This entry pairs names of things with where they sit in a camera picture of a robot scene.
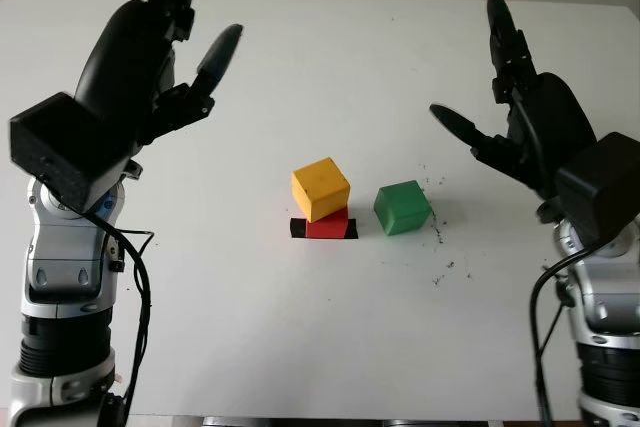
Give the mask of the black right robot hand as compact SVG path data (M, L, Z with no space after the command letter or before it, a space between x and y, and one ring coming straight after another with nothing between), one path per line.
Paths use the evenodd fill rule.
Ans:
M429 107L441 125L471 148L479 162L511 177L543 200L557 196L560 167L596 142L595 133L569 86L535 70L522 30L505 0L487 0L490 54L496 72L495 102L509 106L508 130L490 137L454 110Z

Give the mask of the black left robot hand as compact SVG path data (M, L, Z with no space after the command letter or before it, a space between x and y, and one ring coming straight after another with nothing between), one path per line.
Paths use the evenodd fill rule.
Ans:
M176 42L190 38L192 0L131 0L111 16L81 74L76 100L133 151L209 116L213 91L243 33L226 27L197 67L192 84L174 78Z

